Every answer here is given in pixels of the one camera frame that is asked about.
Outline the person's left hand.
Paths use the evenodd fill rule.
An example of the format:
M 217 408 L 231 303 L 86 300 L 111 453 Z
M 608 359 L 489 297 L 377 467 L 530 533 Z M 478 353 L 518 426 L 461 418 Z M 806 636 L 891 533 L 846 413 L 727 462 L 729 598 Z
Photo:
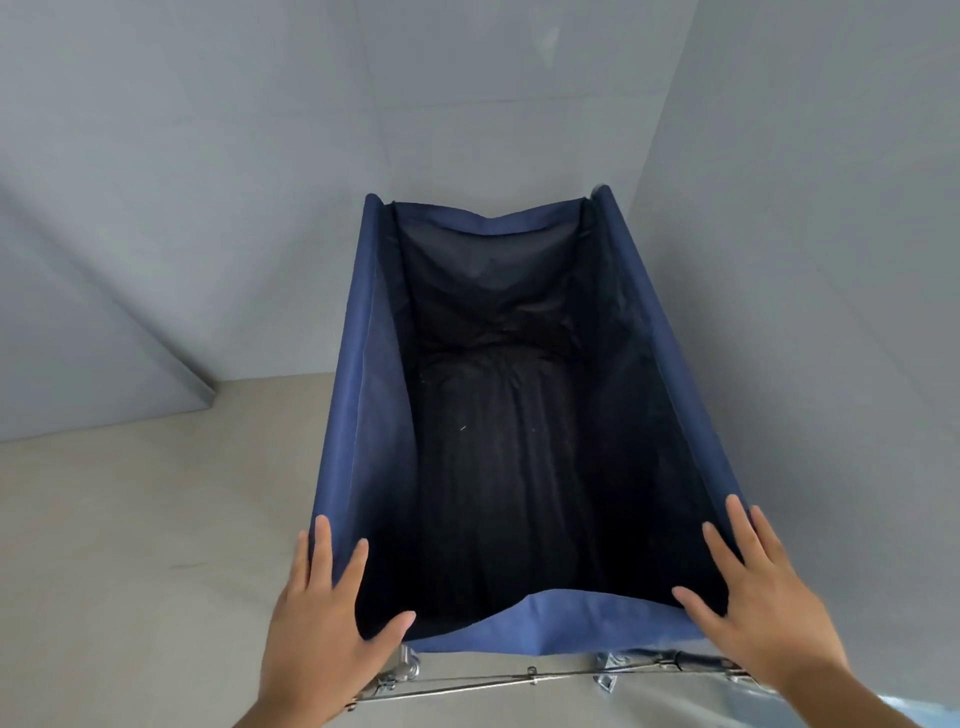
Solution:
M 328 593 L 310 591 L 306 532 L 297 535 L 286 586 L 271 616 L 260 669 L 258 698 L 346 710 L 386 665 L 364 661 L 355 606 L 369 554 L 361 539 Z

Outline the person's right hand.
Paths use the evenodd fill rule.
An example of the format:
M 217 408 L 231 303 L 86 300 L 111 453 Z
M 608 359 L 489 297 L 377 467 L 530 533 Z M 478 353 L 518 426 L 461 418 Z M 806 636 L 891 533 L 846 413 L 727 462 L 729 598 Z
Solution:
M 823 601 L 798 576 L 786 548 L 761 509 L 746 509 L 769 557 L 759 574 L 726 574 L 725 556 L 739 557 L 718 529 L 702 525 L 702 537 L 727 589 L 726 637 L 707 637 L 726 658 L 766 686 L 800 662 L 826 659 L 852 673 L 845 648 Z

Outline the blue fabric cart bag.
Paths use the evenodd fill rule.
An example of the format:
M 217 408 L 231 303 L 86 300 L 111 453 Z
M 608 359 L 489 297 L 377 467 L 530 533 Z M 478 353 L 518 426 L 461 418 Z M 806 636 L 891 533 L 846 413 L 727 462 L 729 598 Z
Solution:
M 318 470 L 365 638 L 550 656 L 704 636 L 738 481 L 613 191 L 499 217 L 366 197 Z

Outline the person's left forearm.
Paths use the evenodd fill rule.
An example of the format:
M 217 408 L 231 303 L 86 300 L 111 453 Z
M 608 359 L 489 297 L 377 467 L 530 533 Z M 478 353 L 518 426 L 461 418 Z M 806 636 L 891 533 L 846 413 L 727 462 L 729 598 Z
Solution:
M 231 728 L 325 728 L 342 711 L 258 698 Z

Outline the person's right forearm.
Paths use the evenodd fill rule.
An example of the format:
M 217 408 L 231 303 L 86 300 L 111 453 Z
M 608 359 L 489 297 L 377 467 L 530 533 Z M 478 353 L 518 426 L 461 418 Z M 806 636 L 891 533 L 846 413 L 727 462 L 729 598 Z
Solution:
M 921 728 L 840 662 L 801 661 L 777 679 L 775 689 L 806 728 Z

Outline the light blue sleeve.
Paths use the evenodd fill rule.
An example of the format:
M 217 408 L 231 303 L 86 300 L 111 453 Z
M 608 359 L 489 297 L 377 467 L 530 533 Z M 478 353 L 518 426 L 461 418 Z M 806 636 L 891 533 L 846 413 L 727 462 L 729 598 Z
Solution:
M 920 728 L 960 728 L 960 709 L 892 695 L 882 695 L 880 698 Z

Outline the metal cart frame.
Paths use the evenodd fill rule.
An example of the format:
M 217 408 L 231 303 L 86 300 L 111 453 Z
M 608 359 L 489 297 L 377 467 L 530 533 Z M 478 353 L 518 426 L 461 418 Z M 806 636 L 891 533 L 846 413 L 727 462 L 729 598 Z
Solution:
M 638 648 L 596 654 L 586 667 L 543 670 L 529 664 L 519 673 L 422 677 L 422 659 L 410 645 L 402 644 L 391 666 L 372 678 L 348 703 L 352 712 L 360 705 L 414 698 L 441 698 L 501 688 L 537 686 L 574 678 L 589 678 L 602 692 L 611 694 L 618 679 L 638 675 L 708 675 L 740 688 L 777 697 L 778 692 L 759 682 L 729 658 L 680 649 Z

